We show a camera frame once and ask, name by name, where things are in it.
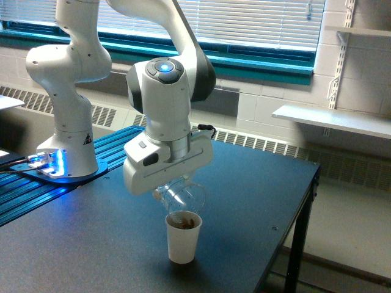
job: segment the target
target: white paper cup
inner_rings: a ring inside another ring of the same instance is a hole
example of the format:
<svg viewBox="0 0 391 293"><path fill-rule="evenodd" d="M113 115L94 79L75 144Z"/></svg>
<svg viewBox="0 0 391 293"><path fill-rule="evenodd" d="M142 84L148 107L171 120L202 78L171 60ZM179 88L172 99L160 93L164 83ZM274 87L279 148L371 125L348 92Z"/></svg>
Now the white paper cup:
<svg viewBox="0 0 391 293"><path fill-rule="evenodd" d="M194 228L181 229L173 219L186 219L194 221ZM171 213L171 217L166 217L167 225L167 244L169 247L169 258L177 264L187 264L194 259L196 253L198 236L202 225L202 219L199 215L188 212L178 211Z"/></svg>

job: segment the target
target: white robotic arm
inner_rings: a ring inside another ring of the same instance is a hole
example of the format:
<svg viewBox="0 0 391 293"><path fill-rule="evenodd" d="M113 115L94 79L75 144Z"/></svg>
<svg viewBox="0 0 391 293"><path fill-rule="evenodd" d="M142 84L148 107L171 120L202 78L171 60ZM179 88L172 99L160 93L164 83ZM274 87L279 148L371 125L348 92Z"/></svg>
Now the white robotic arm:
<svg viewBox="0 0 391 293"><path fill-rule="evenodd" d="M56 20L71 37L69 45L32 49L27 71L49 94L54 109L55 132L37 148L53 154L40 171L51 178L77 178L98 170L92 140L91 104L76 92L78 82L97 81L111 70L111 58L98 39L100 0L58 0Z"/></svg>
<svg viewBox="0 0 391 293"><path fill-rule="evenodd" d="M211 132L191 135L190 102L208 98L214 69L176 0L107 0L127 16L162 25L179 56L136 63L127 74L130 103L147 117L146 130L125 145L125 184L139 195L192 173L213 158Z"/></svg>

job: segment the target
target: window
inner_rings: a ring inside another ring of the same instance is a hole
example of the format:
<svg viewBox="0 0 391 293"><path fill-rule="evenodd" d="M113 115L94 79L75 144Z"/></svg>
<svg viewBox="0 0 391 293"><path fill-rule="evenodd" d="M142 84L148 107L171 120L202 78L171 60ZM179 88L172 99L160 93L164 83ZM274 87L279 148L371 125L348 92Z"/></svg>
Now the window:
<svg viewBox="0 0 391 293"><path fill-rule="evenodd" d="M227 68L303 74L315 60L324 0L178 0L197 39L214 64ZM58 34L56 0L2 0L5 31ZM157 24L128 18L102 0L101 41L174 51ZM115 51L119 46L108 46Z"/></svg>

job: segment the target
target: white shelf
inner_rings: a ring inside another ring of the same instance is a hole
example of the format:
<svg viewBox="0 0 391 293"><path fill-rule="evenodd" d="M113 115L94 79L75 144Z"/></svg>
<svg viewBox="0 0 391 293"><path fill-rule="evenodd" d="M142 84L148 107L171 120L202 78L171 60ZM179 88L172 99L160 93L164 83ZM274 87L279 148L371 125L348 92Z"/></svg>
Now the white shelf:
<svg viewBox="0 0 391 293"><path fill-rule="evenodd" d="M326 26L325 29L344 34L370 35L373 37L391 37L391 31L379 31L377 29L358 29L354 27Z"/></svg>
<svg viewBox="0 0 391 293"><path fill-rule="evenodd" d="M330 110L317 106L291 104L286 104L277 109L272 116L325 128L391 139L391 118L344 110Z"/></svg>
<svg viewBox="0 0 391 293"><path fill-rule="evenodd" d="M24 103L19 99L9 98L8 96L0 95L0 110L22 106Z"/></svg>

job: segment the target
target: vent grille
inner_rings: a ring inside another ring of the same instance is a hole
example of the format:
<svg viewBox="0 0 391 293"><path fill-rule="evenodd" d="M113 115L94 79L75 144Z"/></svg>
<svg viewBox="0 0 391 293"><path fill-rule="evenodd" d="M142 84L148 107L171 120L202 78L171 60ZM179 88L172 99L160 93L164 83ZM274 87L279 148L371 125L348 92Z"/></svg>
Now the vent grille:
<svg viewBox="0 0 391 293"><path fill-rule="evenodd" d="M0 95L20 99L24 102L23 108L53 114L53 105L48 95L27 92L25 90L13 89L10 87L0 87ZM92 105L92 124L111 127L116 113L117 110L115 109Z"/></svg>
<svg viewBox="0 0 391 293"><path fill-rule="evenodd" d="M137 115L133 125L145 126L145 116ZM199 130L196 125L193 125L191 131ZM316 162L322 166L323 177L391 192L390 162L373 162L371 158L365 160L362 157L358 159L352 154L342 156L328 151L306 150L275 139L251 136L226 129L217 129L214 140Z"/></svg>

